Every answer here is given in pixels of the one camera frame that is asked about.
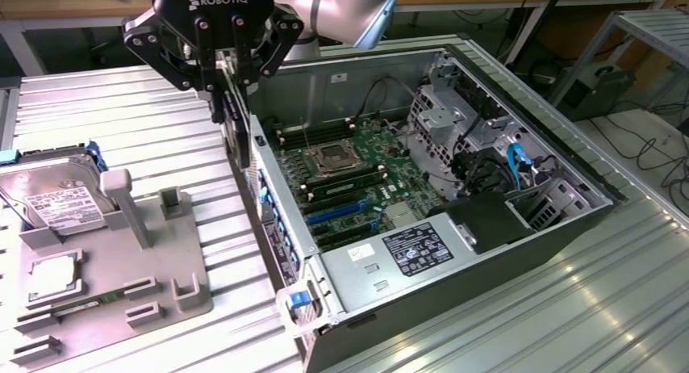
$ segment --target sticker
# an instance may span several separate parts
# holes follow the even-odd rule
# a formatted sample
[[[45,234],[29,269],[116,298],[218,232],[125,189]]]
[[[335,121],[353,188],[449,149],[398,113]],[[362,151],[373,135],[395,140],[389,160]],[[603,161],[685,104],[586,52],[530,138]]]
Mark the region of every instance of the sticker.
[[[333,74],[330,76],[330,84],[334,82],[345,82],[346,81],[346,73]]]
[[[350,183],[349,185],[343,185],[339,187],[334,187],[333,189],[325,191],[325,194],[330,195],[331,193],[339,193],[341,191],[349,190],[351,187],[354,187],[354,183]]]
[[[30,209],[53,229],[72,228],[104,218],[88,189],[74,187],[24,198]]]
[[[405,276],[454,258],[429,222],[383,237],[383,243]]]
[[[355,248],[347,249],[346,253],[353,262],[375,254],[370,244],[358,245]]]

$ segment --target workbench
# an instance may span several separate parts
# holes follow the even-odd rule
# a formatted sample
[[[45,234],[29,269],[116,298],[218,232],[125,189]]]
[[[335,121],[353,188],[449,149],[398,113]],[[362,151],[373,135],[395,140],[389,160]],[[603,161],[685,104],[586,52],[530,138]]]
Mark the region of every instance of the workbench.
[[[398,12],[438,10],[511,9],[523,0],[397,0]],[[626,4],[653,2],[651,9],[659,8],[666,0],[559,0],[558,6],[585,6],[594,4]],[[529,20],[517,43],[507,55],[511,61],[523,46],[535,22],[545,10],[547,0],[526,0],[523,6],[533,7]],[[24,33],[29,30],[113,27],[120,26],[126,16],[140,15],[150,7],[150,0],[0,0],[0,34],[26,76],[45,74],[45,68],[36,56]]]
[[[441,36],[390,41],[381,48],[434,44],[457,46],[627,200],[543,266],[326,372],[686,371],[689,219],[473,41]],[[323,49],[326,56],[346,52],[359,51]],[[4,91],[0,103],[14,147],[30,148],[64,134],[90,137],[109,165],[132,171],[136,197],[172,184],[191,194],[214,302],[207,314],[45,372],[301,371],[205,103],[174,90],[148,67],[25,78],[20,89]],[[4,299],[17,232],[6,211],[0,215]],[[0,305],[0,320],[8,319],[6,307]],[[5,346],[14,332],[0,323]],[[0,371],[12,372],[10,364]]]

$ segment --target slotted metal surface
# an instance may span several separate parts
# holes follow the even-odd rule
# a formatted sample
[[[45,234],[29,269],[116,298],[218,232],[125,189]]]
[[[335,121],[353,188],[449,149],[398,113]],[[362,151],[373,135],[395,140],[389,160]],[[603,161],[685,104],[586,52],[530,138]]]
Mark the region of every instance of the slotted metal surface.
[[[689,68],[689,14],[679,10],[625,11],[614,24]]]
[[[629,201],[542,267],[329,371],[686,371],[686,218],[670,205],[654,202],[642,184],[630,184],[625,172],[607,164],[605,153],[470,41],[450,37],[442,41],[457,44]],[[74,358],[50,371],[299,371],[294,344],[271,305],[237,188],[217,151],[219,133],[207,116],[194,115],[202,103],[169,87],[93,99],[80,94],[80,88],[66,89],[70,76],[78,78],[73,80],[78,86],[97,85],[98,78],[112,75],[118,84],[140,84],[146,72],[128,68],[57,76],[54,94],[73,99],[41,105],[22,97],[28,101],[14,141],[30,146],[44,138],[76,134],[74,129],[96,132],[109,164],[137,173],[138,196],[156,187],[182,184],[193,193],[215,307],[207,315]],[[128,74],[130,80],[122,79]],[[33,89],[44,94],[49,80],[26,80],[25,88],[42,81]],[[161,112],[148,113],[145,106],[157,103]],[[113,107],[121,110],[105,115],[102,111]],[[56,117],[73,122],[46,126],[44,122]],[[6,210],[0,220],[12,220]],[[13,229],[0,230],[1,243],[16,234]],[[0,266],[10,274],[6,262],[8,256],[0,254]],[[6,281],[0,279],[0,286]],[[0,333],[0,345],[6,336],[8,331]]]

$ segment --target circuit board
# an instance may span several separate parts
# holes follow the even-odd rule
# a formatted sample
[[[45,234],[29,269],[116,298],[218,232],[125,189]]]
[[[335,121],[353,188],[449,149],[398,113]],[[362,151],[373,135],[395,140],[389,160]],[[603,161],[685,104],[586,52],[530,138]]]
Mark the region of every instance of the circuit board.
[[[290,150],[271,145],[311,236],[323,251],[383,233],[402,222],[421,220],[429,210],[443,203],[422,179],[422,172],[413,160],[405,156],[405,146],[398,142],[394,131],[391,126],[377,120],[362,120],[345,139]],[[346,159],[329,161],[329,151],[334,151],[337,158],[345,156]],[[382,175],[374,171],[375,167],[383,167]],[[318,181],[323,176],[334,180],[353,172],[362,172],[365,168],[370,168],[370,174],[329,185],[327,191],[341,191],[342,195],[327,197],[327,191],[321,194],[314,191],[325,198],[319,203],[331,204],[331,207],[319,207],[313,212],[313,206],[318,203],[310,198],[313,193],[305,193],[305,183]],[[349,205],[350,209],[342,209],[342,205]],[[335,211],[347,213],[318,222],[318,216]]]

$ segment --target desk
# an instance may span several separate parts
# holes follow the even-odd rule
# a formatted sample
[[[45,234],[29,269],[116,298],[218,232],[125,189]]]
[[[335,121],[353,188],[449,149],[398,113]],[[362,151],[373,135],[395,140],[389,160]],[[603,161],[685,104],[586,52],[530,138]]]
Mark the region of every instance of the desk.
[[[558,6],[590,4],[637,3],[639,0],[559,0]],[[421,12],[433,10],[485,10],[518,8],[522,0],[397,0],[395,11]],[[523,4],[534,12],[526,22],[521,36],[510,51],[510,61],[521,49],[533,30],[547,0],[527,0]],[[659,8],[665,0],[654,0],[650,8]],[[42,63],[30,49],[24,32],[54,28],[120,26],[129,15],[141,14],[150,6],[150,0],[0,0],[0,34],[8,43],[26,76],[44,75]]]

